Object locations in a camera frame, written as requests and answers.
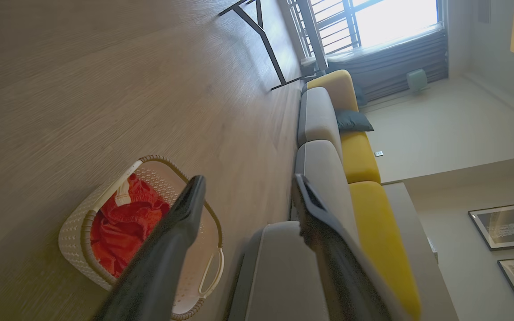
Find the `gray curtain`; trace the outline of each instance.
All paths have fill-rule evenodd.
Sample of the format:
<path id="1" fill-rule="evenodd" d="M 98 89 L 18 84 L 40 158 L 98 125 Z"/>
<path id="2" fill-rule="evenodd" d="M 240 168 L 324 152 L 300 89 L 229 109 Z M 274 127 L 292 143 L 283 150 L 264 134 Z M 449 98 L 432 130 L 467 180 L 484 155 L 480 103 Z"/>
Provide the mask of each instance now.
<path id="1" fill-rule="evenodd" d="M 328 65 L 328 71 L 348 70 L 367 101 L 408 90 L 406 73 L 420 68 L 426 71 L 428 82 L 448 77 L 445 29 L 348 61 L 329 61 Z"/>

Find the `wooden floor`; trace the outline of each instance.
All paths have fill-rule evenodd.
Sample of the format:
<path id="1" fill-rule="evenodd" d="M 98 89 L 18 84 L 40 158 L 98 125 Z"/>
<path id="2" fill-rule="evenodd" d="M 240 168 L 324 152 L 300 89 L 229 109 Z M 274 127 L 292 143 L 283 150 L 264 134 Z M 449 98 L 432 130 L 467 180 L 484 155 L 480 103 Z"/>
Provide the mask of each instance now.
<path id="1" fill-rule="evenodd" d="M 106 291 L 59 252 L 63 221 L 137 158 L 207 178 L 222 282 L 196 320 L 224 318 L 240 251 L 288 217 L 300 84 L 279 84 L 234 0 L 0 0 L 0 320 L 87 320 Z M 255 17 L 254 4 L 248 11 Z M 265 30 L 298 62 L 275 0 Z"/>

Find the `basket handle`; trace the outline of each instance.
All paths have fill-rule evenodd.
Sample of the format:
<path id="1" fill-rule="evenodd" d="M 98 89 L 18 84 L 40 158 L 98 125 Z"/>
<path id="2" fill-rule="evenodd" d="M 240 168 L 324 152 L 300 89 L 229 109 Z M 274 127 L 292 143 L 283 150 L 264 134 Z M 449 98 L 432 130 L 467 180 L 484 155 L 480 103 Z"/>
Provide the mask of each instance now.
<path id="1" fill-rule="evenodd" d="M 214 256 L 216 254 L 218 255 L 218 257 L 220 259 L 220 266 L 218 267 L 218 272 L 217 272 L 216 277 L 214 278 L 213 282 L 210 284 L 210 287 L 208 287 L 206 291 L 202 292 L 202 286 L 203 286 L 204 282 L 206 282 L 207 272 L 208 272 L 208 270 L 210 270 L 210 265 L 213 262 Z M 220 279 L 221 279 L 221 276 L 223 273 L 223 266 L 224 266 L 223 250 L 222 250 L 222 248 L 219 247 L 218 250 L 216 252 L 214 252 L 214 254 L 211 255 L 211 258 L 208 261 L 207 266 L 206 266 L 206 271 L 203 273 L 202 282 L 199 283 L 198 292 L 199 292 L 200 297 L 205 299 L 216 288 L 216 286 L 220 282 Z"/>

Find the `black metal table frame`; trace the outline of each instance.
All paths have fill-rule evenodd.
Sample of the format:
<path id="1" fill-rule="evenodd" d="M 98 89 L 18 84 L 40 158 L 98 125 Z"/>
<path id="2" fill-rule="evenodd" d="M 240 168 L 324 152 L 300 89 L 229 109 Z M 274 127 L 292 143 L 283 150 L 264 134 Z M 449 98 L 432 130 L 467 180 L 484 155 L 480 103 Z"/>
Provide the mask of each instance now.
<path id="1" fill-rule="evenodd" d="M 245 10 L 243 10 L 240 6 L 244 2 L 247 2 L 247 4 L 250 4 L 251 2 L 255 2 L 255 6 L 257 6 L 257 23 L 251 17 Z M 223 10 L 220 12 L 220 16 L 223 16 L 224 14 L 230 12 L 231 10 L 235 11 L 238 16 L 241 17 L 248 25 L 249 27 L 253 28 L 260 36 L 261 40 L 263 41 L 263 44 L 265 45 L 265 49 L 267 50 L 267 54 L 269 55 L 269 58 L 271 59 L 271 63 L 273 63 L 273 68 L 275 68 L 275 72 L 277 72 L 277 77 L 279 77 L 279 81 L 281 82 L 281 85 L 275 86 L 271 88 L 277 89 L 280 87 L 283 87 L 284 85 L 288 85 L 292 82 L 299 81 L 301 79 L 305 79 L 307 77 L 310 77 L 312 75 L 315 75 L 317 71 L 315 71 L 312 75 L 304 75 L 295 79 L 292 79 L 291 81 L 285 81 L 285 77 L 283 76 L 283 71 L 281 70 L 281 67 L 279 66 L 279 62 L 277 61 L 277 57 L 275 56 L 275 53 L 273 52 L 273 48 L 271 47 L 271 43 L 269 42 L 269 38 L 267 38 L 267 34 L 265 33 L 265 30 L 263 30 L 263 11 L 261 10 L 261 0 L 239 0 L 238 2 L 235 2 L 232 6 L 227 8 L 226 10 Z"/>

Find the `air vent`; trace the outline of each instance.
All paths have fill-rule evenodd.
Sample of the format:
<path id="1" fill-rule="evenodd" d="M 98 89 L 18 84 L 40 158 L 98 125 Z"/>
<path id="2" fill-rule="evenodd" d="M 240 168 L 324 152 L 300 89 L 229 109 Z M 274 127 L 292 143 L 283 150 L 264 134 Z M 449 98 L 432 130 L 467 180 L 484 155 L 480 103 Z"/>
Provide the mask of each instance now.
<path id="1" fill-rule="evenodd" d="M 477 20 L 484 24 L 491 22 L 491 0 L 477 1 Z"/>

